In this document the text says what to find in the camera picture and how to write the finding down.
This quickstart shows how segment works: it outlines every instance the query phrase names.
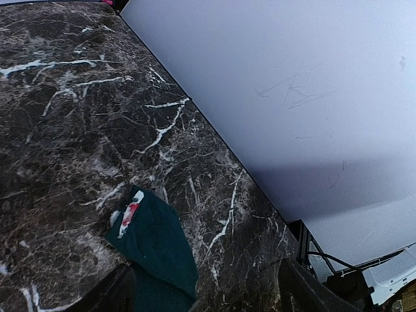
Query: green towel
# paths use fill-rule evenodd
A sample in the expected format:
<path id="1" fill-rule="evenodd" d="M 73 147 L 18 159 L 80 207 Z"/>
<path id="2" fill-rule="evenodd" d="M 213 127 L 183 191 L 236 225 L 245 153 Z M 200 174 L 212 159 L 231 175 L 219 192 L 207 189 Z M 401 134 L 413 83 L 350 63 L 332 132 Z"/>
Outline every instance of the green towel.
<path id="1" fill-rule="evenodd" d="M 138 186 L 130 202 L 136 203 L 120 213 L 105 238 L 133 262 L 135 311 L 188 311 L 196 300 L 198 270 L 175 209 Z"/>

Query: white wall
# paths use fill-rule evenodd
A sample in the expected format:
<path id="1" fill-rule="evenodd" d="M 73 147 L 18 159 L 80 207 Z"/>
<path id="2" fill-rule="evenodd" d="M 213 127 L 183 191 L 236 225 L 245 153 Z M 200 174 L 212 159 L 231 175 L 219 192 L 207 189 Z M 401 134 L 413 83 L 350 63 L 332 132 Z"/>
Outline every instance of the white wall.
<path id="1" fill-rule="evenodd" d="M 13 3 L 27 2 L 27 0 L 0 0 L 0 5 L 11 5 Z"/>
<path id="2" fill-rule="evenodd" d="M 352 264 L 416 241 L 415 15 L 368 0 L 122 12 L 281 214 Z"/>

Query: marble countertop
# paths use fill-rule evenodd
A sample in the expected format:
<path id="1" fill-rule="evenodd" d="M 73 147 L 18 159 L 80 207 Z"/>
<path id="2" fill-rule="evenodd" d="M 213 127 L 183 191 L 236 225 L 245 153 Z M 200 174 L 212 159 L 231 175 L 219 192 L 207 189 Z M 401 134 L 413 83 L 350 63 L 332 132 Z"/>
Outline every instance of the marble countertop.
<path id="1" fill-rule="evenodd" d="M 1 312 L 60 311 L 125 261 L 103 236 L 133 183 L 178 211 L 194 311 L 279 311 L 296 240 L 110 6 L 0 6 L 0 42 Z"/>

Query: dark brown marble surface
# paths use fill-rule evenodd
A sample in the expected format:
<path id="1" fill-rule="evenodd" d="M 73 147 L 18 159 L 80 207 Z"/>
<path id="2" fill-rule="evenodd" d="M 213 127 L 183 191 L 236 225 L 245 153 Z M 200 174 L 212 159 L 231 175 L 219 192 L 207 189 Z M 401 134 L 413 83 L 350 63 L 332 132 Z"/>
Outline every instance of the dark brown marble surface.
<path id="1" fill-rule="evenodd" d="M 103 235 L 132 183 L 180 215 L 194 311 L 280 310 L 297 242 L 109 6 L 0 6 L 0 42 L 1 312 L 60 311 L 124 261 Z"/>

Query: black metal frame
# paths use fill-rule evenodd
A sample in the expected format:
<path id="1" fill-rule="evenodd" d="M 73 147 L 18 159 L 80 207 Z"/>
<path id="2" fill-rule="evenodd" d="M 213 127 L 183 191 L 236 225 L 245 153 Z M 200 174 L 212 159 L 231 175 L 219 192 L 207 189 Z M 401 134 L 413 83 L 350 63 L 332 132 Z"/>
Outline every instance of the black metal frame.
<path id="1" fill-rule="evenodd" d="M 318 252 L 323 254 L 324 251 L 319 246 L 318 242 L 313 238 L 311 232 L 307 229 L 306 225 L 303 223 L 302 220 L 297 220 L 292 222 L 288 225 L 290 231 L 294 235 L 294 237 L 298 240 L 300 247 L 298 252 L 298 262 L 306 267 L 309 271 L 311 271 L 311 263 L 309 262 L 308 252 L 309 250 L 309 243 L 312 242 L 315 247 L 317 248 Z M 325 263 L 330 268 L 333 275 L 340 275 L 337 271 L 335 271 L 333 265 L 328 260 L 327 257 L 322 257 Z"/>
<path id="2" fill-rule="evenodd" d="M 278 280 L 284 312 L 360 312 L 319 283 L 296 261 L 282 260 Z"/>
<path id="3" fill-rule="evenodd" d="M 413 244 L 410 244 L 409 246 L 406 246 L 405 248 L 408 248 L 408 247 L 413 246 L 413 245 L 414 245 L 414 243 L 413 243 Z M 379 257 L 379 258 L 377 258 L 377 259 L 374 259 L 374 260 L 371 260 L 371 261 L 364 262 L 364 263 L 362 263 L 362 264 L 360 264 L 360 265 L 357 265 L 356 267 L 357 267 L 357 268 L 359 268 L 360 270 L 365 270 L 365 269 L 367 269 L 367 268 L 375 267 L 376 265 L 380 265 L 380 264 L 382 264 L 382 263 L 385 263 L 386 261 L 390 260 L 390 259 L 391 259 L 391 258 L 393 258 L 394 256 L 398 255 L 398 254 L 399 254 L 400 252 L 402 252 L 405 248 L 399 249 L 399 250 L 397 250 L 396 252 L 389 253 L 388 255 L 385 255 L 385 256 L 383 256 L 383 257 Z M 349 273 L 351 273 L 351 272 L 353 272 L 353 271 L 354 271 L 354 270 L 352 270 L 352 269 L 350 269 L 350 268 L 344 268 L 344 269 L 342 269 L 342 270 L 337 271 L 337 272 L 336 272 L 336 274 L 337 274 L 337 275 L 342 275 L 342 276 L 344 276 L 344 275 L 347 275 L 347 274 L 349 274 Z"/>

